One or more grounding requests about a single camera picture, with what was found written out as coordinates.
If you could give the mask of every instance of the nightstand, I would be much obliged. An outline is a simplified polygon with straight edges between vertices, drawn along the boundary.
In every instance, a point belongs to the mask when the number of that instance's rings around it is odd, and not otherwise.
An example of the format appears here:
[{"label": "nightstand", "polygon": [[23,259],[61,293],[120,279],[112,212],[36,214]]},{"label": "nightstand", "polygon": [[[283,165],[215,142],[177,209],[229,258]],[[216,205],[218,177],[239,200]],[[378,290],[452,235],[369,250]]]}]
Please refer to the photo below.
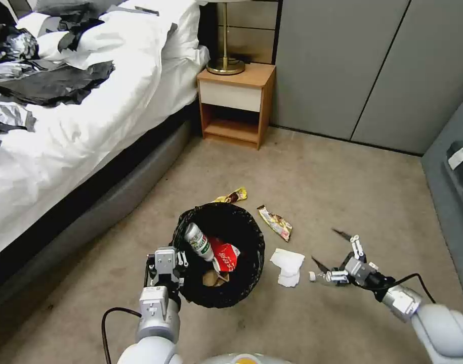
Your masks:
[{"label": "nightstand", "polygon": [[247,64],[237,75],[197,76],[203,138],[259,149],[270,120],[275,66]]}]

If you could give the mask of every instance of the wardrobe door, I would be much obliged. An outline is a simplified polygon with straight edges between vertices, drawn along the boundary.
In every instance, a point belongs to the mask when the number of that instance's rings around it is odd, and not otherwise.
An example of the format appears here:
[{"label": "wardrobe door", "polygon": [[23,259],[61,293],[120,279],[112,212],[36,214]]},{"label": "wardrobe door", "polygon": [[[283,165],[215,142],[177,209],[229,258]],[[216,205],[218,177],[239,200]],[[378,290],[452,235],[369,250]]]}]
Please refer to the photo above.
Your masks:
[{"label": "wardrobe door", "polygon": [[423,153],[463,101],[463,0],[412,0],[352,140]]},{"label": "wardrobe door", "polygon": [[407,0],[287,0],[273,123],[349,139]]}]

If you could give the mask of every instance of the beige carpet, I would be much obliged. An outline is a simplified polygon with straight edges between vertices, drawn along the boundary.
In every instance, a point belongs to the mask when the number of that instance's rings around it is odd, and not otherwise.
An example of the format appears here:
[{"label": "beige carpet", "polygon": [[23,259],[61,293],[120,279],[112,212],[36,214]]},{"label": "beige carpet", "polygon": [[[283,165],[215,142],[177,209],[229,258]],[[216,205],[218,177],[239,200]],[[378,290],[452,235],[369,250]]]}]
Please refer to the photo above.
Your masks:
[{"label": "beige carpet", "polygon": [[[266,242],[262,277],[228,309],[184,302],[185,362],[223,352],[260,352],[297,363],[427,363],[412,328],[373,295],[308,282],[309,255],[339,264],[349,250],[331,227],[359,234],[387,275],[423,275],[438,302],[463,312],[419,158],[271,128],[259,150],[194,139],[137,210],[0,310],[0,364],[103,363],[100,319],[136,309],[145,254],[166,245],[181,212],[245,186]],[[266,204],[293,225],[289,243],[258,217]],[[268,261],[281,247],[307,256],[295,288],[277,284]],[[421,292],[417,282],[408,284]],[[136,320],[108,319],[113,362],[133,342]]]}]

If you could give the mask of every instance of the crumpled tissue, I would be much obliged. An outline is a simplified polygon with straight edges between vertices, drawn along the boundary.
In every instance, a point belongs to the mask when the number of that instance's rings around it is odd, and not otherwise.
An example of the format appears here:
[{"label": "crumpled tissue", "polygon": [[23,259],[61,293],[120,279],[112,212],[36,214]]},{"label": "crumpled tissue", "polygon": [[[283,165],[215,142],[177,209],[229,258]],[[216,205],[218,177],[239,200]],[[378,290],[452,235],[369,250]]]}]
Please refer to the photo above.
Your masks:
[{"label": "crumpled tissue", "polygon": [[277,248],[270,261],[281,268],[278,284],[284,287],[295,287],[299,283],[301,274],[299,269],[306,257],[299,253]]}]

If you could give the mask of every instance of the plastic bottle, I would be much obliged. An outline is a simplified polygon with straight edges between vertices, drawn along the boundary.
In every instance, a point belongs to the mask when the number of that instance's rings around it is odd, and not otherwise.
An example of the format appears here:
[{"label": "plastic bottle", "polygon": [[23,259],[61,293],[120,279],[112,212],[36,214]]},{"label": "plastic bottle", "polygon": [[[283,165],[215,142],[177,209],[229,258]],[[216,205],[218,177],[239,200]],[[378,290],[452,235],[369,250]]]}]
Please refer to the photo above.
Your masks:
[{"label": "plastic bottle", "polygon": [[192,222],[187,225],[184,239],[191,245],[192,250],[205,261],[212,261],[215,258],[207,236],[202,233],[201,229],[195,223]]},{"label": "plastic bottle", "polygon": [[313,271],[309,272],[309,280],[311,282],[320,282],[322,284],[326,285],[336,285],[337,283],[347,283],[347,281],[344,281],[340,279],[339,277],[335,277],[333,272],[328,271],[327,273],[314,273]]}]

